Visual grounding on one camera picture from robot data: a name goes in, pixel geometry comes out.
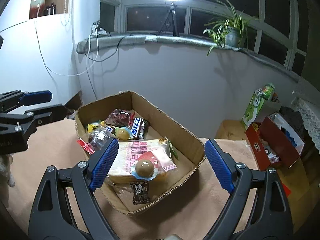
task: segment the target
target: cardboard packaging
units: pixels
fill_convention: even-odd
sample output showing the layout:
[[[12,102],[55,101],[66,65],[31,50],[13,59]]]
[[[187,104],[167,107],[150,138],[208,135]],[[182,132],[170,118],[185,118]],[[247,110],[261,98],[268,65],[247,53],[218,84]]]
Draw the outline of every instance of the cardboard packaging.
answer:
[[[296,147],[292,145],[286,135],[270,119],[274,118],[275,116],[281,120],[281,126],[289,131],[290,136],[294,138],[297,144]],[[257,132],[255,131],[253,125],[250,124],[245,133],[248,137],[258,167],[261,171],[265,171],[269,166],[277,167],[283,165],[286,168],[290,168],[300,157],[304,146],[304,142],[301,140],[298,134],[279,113],[273,114],[270,117],[265,117]],[[259,140],[259,137],[268,142],[271,149],[275,151],[281,160],[271,164],[265,149]]]
[[[244,116],[241,119],[241,123],[245,129],[247,129],[253,122],[262,122],[266,116],[279,111],[281,108],[281,103],[271,101],[274,94],[273,84],[267,84],[265,87],[273,88],[273,90],[271,90],[267,99],[259,95],[258,89],[254,92]]]
[[[159,184],[156,179],[150,181],[149,196],[157,196],[152,198],[151,203],[133,205],[132,197],[131,199],[128,197],[129,192],[115,192],[114,188],[108,183],[103,184],[101,190],[111,205],[123,214],[134,215],[152,207],[182,186],[204,161],[204,145],[190,131],[144,97],[132,91],[109,96],[79,108],[75,117],[77,135],[88,142],[88,135],[85,132],[86,126],[97,120],[105,120],[116,108],[133,109],[142,118],[148,120],[150,127],[145,139],[158,139],[167,136],[179,157],[179,160],[173,159],[177,168],[168,172],[163,183]]]

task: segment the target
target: dog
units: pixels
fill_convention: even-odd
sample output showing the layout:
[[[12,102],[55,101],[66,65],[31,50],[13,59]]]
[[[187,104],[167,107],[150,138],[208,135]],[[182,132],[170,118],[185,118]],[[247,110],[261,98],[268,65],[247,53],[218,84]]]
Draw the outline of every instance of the dog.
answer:
[[[9,187],[14,187],[16,184],[10,172],[12,161],[12,154],[0,155],[0,175],[5,178]]]

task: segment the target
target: metal screw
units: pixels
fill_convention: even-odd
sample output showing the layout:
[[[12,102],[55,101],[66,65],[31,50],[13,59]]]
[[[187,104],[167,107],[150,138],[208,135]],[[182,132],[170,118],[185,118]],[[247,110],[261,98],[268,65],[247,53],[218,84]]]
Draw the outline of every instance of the metal screw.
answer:
[[[49,167],[47,168],[47,171],[48,171],[48,172],[54,171],[54,166],[49,166]]]
[[[20,131],[22,130],[22,127],[21,127],[21,125],[20,125],[19,122],[17,122],[17,126],[14,128],[14,130],[15,130],[16,132],[20,132]]]
[[[239,169],[244,169],[245,167],[247,167],[247,165],[245,165],[244,163],[237,163],[237,167]]]
[[[84,168],[85,166],[87,166],[87,163],[86,163],[86,162],[79,162],[79,163],[78,163],[78,167],[79,167],[79,168]]]
[[[276,171],[275,168],[269,168],[269,172],[270,172],[270,173],[276,173],[277,171]]]

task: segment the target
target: tripod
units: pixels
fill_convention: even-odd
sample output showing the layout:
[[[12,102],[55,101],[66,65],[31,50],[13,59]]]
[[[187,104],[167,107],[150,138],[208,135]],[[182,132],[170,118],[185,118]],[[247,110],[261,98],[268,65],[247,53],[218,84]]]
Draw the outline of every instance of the tripod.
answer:
[[[179,32],[178,32],[178,26],[177,26],[177,18],[176,18],[176,4],[174,2],[171,2],[170,5],[170,11],[167,12],[163,25],[161,26],[160,30],[158,31],[157,35],[159,35],[161,33],[161,30],[163,29],[165,23],[167,22],[167,20],[169,19],[169,16],[171,14],[172,17],[172,31],[173,31],[173,36],[174,37],[179,37]]]

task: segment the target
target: white wall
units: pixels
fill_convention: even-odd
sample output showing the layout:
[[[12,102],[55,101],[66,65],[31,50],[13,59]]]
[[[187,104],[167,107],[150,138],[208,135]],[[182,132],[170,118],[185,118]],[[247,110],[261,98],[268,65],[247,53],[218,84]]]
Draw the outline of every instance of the white wall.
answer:
[[[4,42],[0,50],[0,93],[11,90],[50,90],[52,101],[39,106],[66,104],[80,91],[79,78],[59,76],[47,71],[39,52],[34,22],[37,21],[41,51],[48,67],[56,73],[70,75],[77,73],[72,21],[63,26],[61,15],[29,20],[29,8],[30,0],[10,0],[0,17],[0,31],[27,21],[1,33]],[[14,113],[23,113],[30,108],[34,106],[21,107]]]
[[[81,65],[79,56],[76,52],[76,47],[79,41],[87,39],[89,34],[91,34],[91,26],[93,22],[100,19],[100,0],[73,0],[73,13],[72,13],[72,23],[73,23],[73,43],[74,43],[74,55],[75,62],[78,69],[78,73],[86,70],[85,63]],[[80,83],[89,84],[88,74],[84,73],[79,76]]]
[[[114,50],[103,50],[98,59]],[[290,105],[296,83],[286,75],[240,52],[206,54],[207,48],[185,45],[122,47],[90,74],[99,98],[133,90],[199,137],[214,138],[224,119],[240,120],[255,89],[266,83],[272,82],[283,105]],[[78,68],[84,69],[84,55],[78,58]],[[84,103],[93,101],[90,84],[80,83]]]

